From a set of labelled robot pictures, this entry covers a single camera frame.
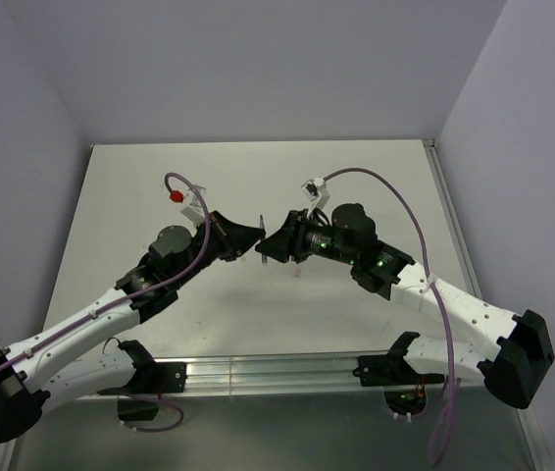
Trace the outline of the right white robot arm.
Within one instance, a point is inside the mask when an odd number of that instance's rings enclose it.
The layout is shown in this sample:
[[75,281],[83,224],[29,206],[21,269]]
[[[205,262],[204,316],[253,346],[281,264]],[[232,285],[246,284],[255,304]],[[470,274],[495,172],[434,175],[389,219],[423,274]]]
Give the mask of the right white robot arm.
[[257,252],[280,263],[315,255],[350,266],[365,291],[448,321],[465,342],[454,349],[457,376],[483,381],[487,390],[518,409],[530,406],[555,360],[545,319],[490,305],[432,275],[405,252],[378,239],[375,222],[359,203],[345,203],[320,225],[292,210]]

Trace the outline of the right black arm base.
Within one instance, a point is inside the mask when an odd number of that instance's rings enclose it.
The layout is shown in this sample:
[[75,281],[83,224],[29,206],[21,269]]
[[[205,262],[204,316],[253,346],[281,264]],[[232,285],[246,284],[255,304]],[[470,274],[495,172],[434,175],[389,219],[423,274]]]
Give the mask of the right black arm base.
[[427,405],[426,382],[402,358],[384,355],[361,355],[352,376],[362,387],[402,387],[386,392],[387,406],[398,414],[417,413]]

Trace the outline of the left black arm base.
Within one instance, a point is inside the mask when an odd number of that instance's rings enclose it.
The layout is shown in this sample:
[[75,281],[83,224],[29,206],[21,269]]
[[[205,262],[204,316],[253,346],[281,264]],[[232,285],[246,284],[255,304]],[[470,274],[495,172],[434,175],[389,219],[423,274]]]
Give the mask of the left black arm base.
[[117,401],[117,416],[125,422],[150,422],[163,412],[164,396],[182,393],[185,387],[187,364],[185,362],[155,362],[138,370],[122,391],[129,393]]

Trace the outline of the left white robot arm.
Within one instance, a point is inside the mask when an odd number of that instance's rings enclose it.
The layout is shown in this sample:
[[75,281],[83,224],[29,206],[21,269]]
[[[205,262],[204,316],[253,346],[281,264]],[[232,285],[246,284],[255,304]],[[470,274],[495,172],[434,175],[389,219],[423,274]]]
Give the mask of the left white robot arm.
[[194,233],[163,228],[115,285],[67,320],[0,347],[0,444],[32,428],[46,413],[85,395],[156,393],[160,368],[137,340],[123,340],[93,360],[82,355],[158,315],[179,290],[213,262],[234,261],[265,235],[217,211]]

